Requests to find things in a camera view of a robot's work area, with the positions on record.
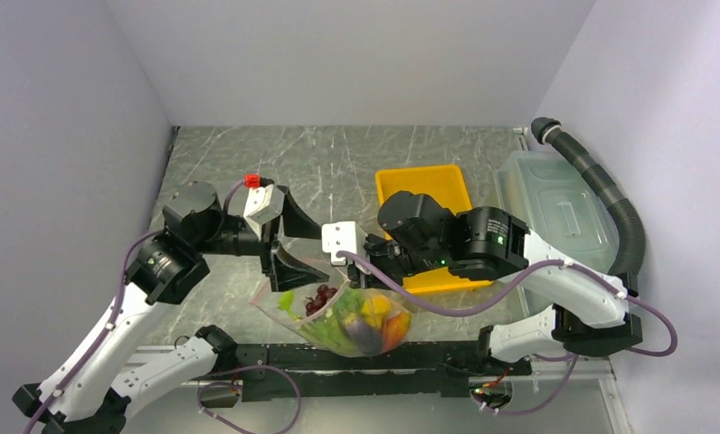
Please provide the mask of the yellow banana bunch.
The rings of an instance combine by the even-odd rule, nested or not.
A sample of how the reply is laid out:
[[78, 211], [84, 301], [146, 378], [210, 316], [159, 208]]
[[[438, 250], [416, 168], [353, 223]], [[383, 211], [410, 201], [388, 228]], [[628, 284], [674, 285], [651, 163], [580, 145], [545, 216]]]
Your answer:
[[391, 312], [392, 301], [384, 295], [367, 297], [361, 307], [361, 316], [365, 322], [376, 329], [382, 328]]

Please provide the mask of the dark red grape bunch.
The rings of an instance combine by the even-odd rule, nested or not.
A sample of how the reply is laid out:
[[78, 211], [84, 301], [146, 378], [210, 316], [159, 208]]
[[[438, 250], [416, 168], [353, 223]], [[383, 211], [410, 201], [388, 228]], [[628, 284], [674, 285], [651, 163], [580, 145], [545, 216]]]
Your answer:
[[307, 316], [312, 316], [323, 308], [336, 293], [337, 288], [320, 285], [314, 296], [309, 296], [305, 299], [304, 307]]

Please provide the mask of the clear zip top bag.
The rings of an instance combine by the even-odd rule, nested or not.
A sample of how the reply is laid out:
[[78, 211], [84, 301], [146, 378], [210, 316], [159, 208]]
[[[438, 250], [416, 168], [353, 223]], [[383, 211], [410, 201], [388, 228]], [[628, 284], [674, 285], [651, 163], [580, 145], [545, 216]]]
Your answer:
[[[374, 296], [374, 295], [384, 295], [391, 299], [392, 312], [388, 317], [395, 316], [398, 313], [405, 312], [405, 311], [409, 312], [412, 315], [412, 313], [407, 308], [405, 308], [400, 302], [396, 301], [395, 299], [386, 295], [385, 293], [383, 293], [380, 290], [351, 288], [347, 282], [345, 282], [344, 280], [342, 280], [340, 278], [332, 278], [329, 282], [323, 283], [323, 284], [326, 284], [330, 287], [335, 287], [338, 289], [336, 296], [331, 301], [329, 301], [329, 304], [335, 304], [334, 309], [340, 315], [341, 321], [345, 316], [362, 317], [361, 316], [361, 307], [362, 307], [365, 299], [367, 297]], [[294, 303], [294, 309], [296, 310], [296, 312], [298, 314], [304, 313], [304, 307], [303, 307], [303, 302], [302, 302], [303, 297], [308, 292], [314, 291], [315, 289], [317, 289], [318, 286], [323, 285], [323, 284], [312, 284], [312, 285], [307, 285], [302, 288], [291, 290], [291, 291], [297, 292], [297, 301]], [[288, 321], [287, 315], [285, 313], [282, 313], [281, 311], [279, 311], [277, 308], [279, 297], [281, 295], [283, 295], [284, 293], [286, 293], [286, 292], [282, 292], [282, 293], [272, 292], [270, 290], [270, 285], [265, 284], [261, 287], [259, 292], [253, 297], [253, 299], [251, 300], [251, 303], [254, 306], [256, 306], [269, 319], [273, 320], [275, 323], [279, 324], [280, 326], [283, 326], [284, 328], [288, 329], [293, 334], [297, 335], [295, 332], [291, 331], [289, 328], [286, 327], [286, 322]], [[382, 328], [376, 329], [380, 333], [380, 335], [382, 335]], [[377, 356], [380, 354], [384, 354], [384, 353], [381, 352], [381, 353], [375, 354], [375, 355], [365, 355], [365, 354], [361, 353], [359, 356], [343, 356], [340, 354], [338, 354], [338, 355], [343, 356], [343, 357], [355, 358], [355, 357]]]

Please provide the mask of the celery stalk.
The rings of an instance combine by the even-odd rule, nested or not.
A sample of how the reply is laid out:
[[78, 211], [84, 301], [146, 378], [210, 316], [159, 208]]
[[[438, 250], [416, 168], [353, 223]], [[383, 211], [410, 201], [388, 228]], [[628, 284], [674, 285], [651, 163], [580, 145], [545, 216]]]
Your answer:
[[[315, 289], [308, 292], [302, 299], [303, 307], [305, 299], [314, 296]], [[294, 309], [297, 301], [297, 292], [289, 291], [279, 297], [277, 308], [287, 315], [286, 327], [297, 335], [304, 338], [315, 347], [320, 347], [343, 356], [359, 356], [361, 352], [357, 346], [345, 334], [340, 315], [334, 309], [335, 304], [327, 304], [318, 310], [314, 315], [307, 316], [305, 307], [304, 313], [298, 314]]]

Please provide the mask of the orange red fruit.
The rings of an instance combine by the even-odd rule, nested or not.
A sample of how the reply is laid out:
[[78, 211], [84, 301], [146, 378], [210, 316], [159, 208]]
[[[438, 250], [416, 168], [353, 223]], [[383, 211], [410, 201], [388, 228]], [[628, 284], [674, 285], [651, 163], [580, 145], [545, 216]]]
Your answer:
[[394, 349], [403, 342], [410, 329], [411, 320], [412, 315], [407, 311], [386, 319], [382, 328], [383, 353]]

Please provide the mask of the purple eggplant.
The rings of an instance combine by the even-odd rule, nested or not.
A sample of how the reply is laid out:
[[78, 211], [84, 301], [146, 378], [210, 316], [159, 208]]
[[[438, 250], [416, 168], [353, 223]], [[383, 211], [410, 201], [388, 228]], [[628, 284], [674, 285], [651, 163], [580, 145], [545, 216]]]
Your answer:
[[345, 316], [341, 326], [349, 339], [365, 355], [375, 355], [382, 352], [383, 338], [371, 325], [359, 316]]

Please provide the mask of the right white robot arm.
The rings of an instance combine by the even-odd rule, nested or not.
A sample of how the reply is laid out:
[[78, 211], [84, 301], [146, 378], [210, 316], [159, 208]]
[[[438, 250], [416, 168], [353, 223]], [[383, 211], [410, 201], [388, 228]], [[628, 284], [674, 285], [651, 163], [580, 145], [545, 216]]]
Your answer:
[[566, 351], [606, 357], [643, 340], [640, 318], [629, 309], [622, 274], [602, 274], [545, 241], [517, 217], [495, 207], [455, 213], [427, 194], [400, 191], [377, 215], [383, 237], [353, 222], [325, 228], [324, 250], [367, 288], [400, 290], [402, 281], [445, 269], [470, 281], [502, 282], [546, 298], [540, 313], [480, 330], [475, 363], [496, 375], [530, 354]]

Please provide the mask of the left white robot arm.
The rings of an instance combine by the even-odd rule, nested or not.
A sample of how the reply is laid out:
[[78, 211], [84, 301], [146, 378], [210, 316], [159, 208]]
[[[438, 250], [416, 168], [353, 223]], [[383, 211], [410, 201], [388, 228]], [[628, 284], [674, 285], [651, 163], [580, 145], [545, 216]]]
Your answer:
[[237, 343], [207, 325], [160, 360], [132, 372], [124, 367], [141, 340], [209, 274], [207, 255], [256, 257], [277, 292], [328, 276], [294, 258], [282, 237], [316, 240], [321, 228], [289, 188], [247, 175], [235, 184], [249, 196], [243, 215], [229, 212], [207, 182], [182, 184], [164, 205], [164, 225], [138, 238], [123, 259], [118, 289], [73, 354], [39, 383], [21, 386], [14, 405], [28, 427], [47, 433], [118, 433], [143, 407], [187, 380], [229, 377], [240, 365]]

